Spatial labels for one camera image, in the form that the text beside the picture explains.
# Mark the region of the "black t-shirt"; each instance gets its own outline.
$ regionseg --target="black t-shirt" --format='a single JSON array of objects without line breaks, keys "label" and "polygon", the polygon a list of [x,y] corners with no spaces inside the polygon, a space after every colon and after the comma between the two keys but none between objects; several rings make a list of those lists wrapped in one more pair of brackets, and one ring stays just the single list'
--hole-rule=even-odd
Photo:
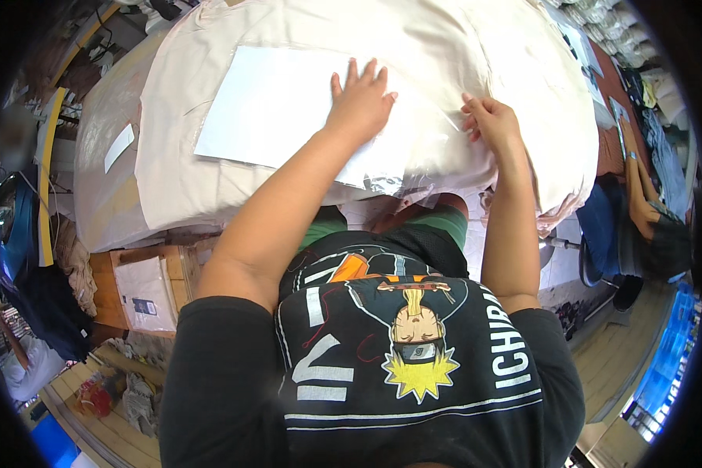
[{"label": "black t-shirt", "polygon": [[234,297],[183,308],[162,463],[561,466],[585,406],[556,316],[508,317],[400,246],[345,245],[297,257],[274,316]]}]

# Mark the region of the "black hair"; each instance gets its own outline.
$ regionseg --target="black hair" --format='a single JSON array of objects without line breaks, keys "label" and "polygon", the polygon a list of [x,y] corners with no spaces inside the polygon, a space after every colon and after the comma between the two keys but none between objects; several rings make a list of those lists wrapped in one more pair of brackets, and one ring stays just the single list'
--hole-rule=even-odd
[{"label": "black hair", "polygon": [[692,267],[692,238],[689,228],[673,213],[661,213],[651,223],[653,239],[644,255],[645,269],[651,276],[669,279]]}]

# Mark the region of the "yellow strip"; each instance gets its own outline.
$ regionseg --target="yellow strip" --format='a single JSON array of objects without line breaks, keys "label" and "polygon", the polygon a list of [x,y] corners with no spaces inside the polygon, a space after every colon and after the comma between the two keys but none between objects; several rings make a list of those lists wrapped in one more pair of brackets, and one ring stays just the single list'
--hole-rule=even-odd
[{"label": "yellow strip", "polygon": [[[112,16],[114,12],[119,9],[120,4],[113,2],[112,5],[109,6],[109,9],[107,9],[103,14],[101,14],[102,23],[108,20],[109,17]],[[89,29],[88,32],[81,37],[80,41],[76,41],[71,45],[72,49],[70,50],[70,55],[68,55],[63,61],[63,64],[60,65],[60,68],[57,70],[55,78],[52,79],[50,86],[55,86],[57,84],[57,82],[60,80],[60,77],[63,76],[63,73],[65,73],[65,70],[70,65],[70,62],[72,62],[75,56],[78,54],[78,51],[80,51],[81,47],[83,47],[86,44],[86,42],[88,42],[88,40],[91,39],[91,36],[93,36],[94,33],[96,33],[99,27],[101,27],[101,24],[99,24],[99,21],[97,20],[91,25],[91,29]]]},{"label": "yellow strip", "polygon": [[52,143],[55,141],[55,129],[57,128],[57,118],[60,117],[60,108],[65,97],[65,88],[58,88],[53,97],[55,101],[52,109],[47,114],[45,125],[47,126],[47,136],[42,148],[42,167],[39,169],[39,197],[43,203],[39,203],[39,248],[44,255],[44,265],[48,267],[55,263],[52,257],[52,241],[49,235],[49,163],[52,159]]}]

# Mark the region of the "white shirt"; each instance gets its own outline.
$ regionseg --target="white shirt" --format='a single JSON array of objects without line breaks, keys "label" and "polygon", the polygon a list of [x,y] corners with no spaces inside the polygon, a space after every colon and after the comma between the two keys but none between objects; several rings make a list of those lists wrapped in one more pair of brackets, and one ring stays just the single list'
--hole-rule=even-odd
[{"label": "white shirt", "polygon": [[28,370],[23,369],[16,353],[10,351],[3,376],[10,396],[28,401],[65,368],[65,360],[46,342],[33,336],[25,335],[20,343],[28,356]]}]

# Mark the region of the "cream cloth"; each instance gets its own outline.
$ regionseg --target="cream cloth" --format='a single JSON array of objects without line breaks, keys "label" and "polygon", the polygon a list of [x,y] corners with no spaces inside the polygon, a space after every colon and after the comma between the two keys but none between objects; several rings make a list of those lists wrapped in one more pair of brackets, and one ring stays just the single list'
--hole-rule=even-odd
[{"label": "cream cloth", "polygon": [[[492,96],[518,116],[534,170],[537,215],[551,218],[541,227],[558,223],[590,194],[598,154],[592,99],[541,3],[247,0],[228,7],[222,0],[206,0],[164,39],[140,95],[135,177],[150,230],[222,222],[273,173],[193,154],[238,44],[375,56],[453,118],[463,90]],[[266,138],[270,127],[280,124],[271,121],[269,109],[265,120],[244,122],[264,126]],[[448,137],[469,145],[454,129]],[[492,186],[493,155],[481,144],[466,147],[455,154],[443,147],[409,166],[429,173],[437,191]],[[371,195],[336,185],[325,203]]]}]

